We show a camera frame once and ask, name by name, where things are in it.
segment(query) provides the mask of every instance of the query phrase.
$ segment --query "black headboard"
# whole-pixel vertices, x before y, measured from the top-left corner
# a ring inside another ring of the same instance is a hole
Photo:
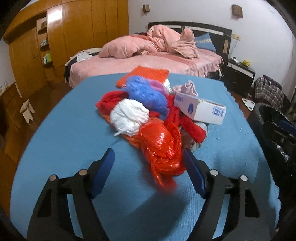
[[[224,62],[227,62],[230,48],[230,41],[232,30],[227,28],[222,28],[214,25],[204,24],[204,23],[192,23],[192,22],[152,22],[148,24],[148,29],[153,25],[167,25],[169,28],[175,30],[178,33],[182,33],[183,29],[192,29],[194,36],[198,37],[205,33],[209,33],[211,40],[216,48],[217,54],[222,57]]]

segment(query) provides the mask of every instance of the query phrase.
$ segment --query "metal screw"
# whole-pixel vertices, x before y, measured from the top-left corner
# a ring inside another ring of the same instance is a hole
[[[87,174],[87,170],[86,169],[81,169],[79,171],[79,175],[81,175],[81,176],[85,176],[86,174]]]
[[[215,169],[210,170],[210,174],[213,176],[217,176],[218,175],[218,171]]]
[[[54,181],[54,180],[56,180],[57,179],[57,176],[56,175],[51,175],[50,177],[49,177],[49,180],[51,180],[51,181]]]
[[[246,182],[248,180],[248,178],[245,175],[241,175],[241,180],[243,180],[244,182]]]

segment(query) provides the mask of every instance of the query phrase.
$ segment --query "barcode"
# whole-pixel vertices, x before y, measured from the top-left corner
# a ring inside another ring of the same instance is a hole
[[[223,116],[224,114],[224,109],[218,106],[214,106],[213,111],[212,111],[212,115],[216,115],[216,116]]]

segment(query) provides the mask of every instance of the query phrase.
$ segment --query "plaid cloth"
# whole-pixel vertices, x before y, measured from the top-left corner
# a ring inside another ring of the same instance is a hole
[[[255,82],[255,98],[265,99],[274,108],[283,107],[284,93],[277,86],[272,85],[264,77],[259,77]]]

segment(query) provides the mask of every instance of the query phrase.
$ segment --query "tissue box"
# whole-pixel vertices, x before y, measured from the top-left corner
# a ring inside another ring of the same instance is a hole
[[[194,121],[221,125],[226,113],[226,106],[199,97],[177,92],[174,106]]]

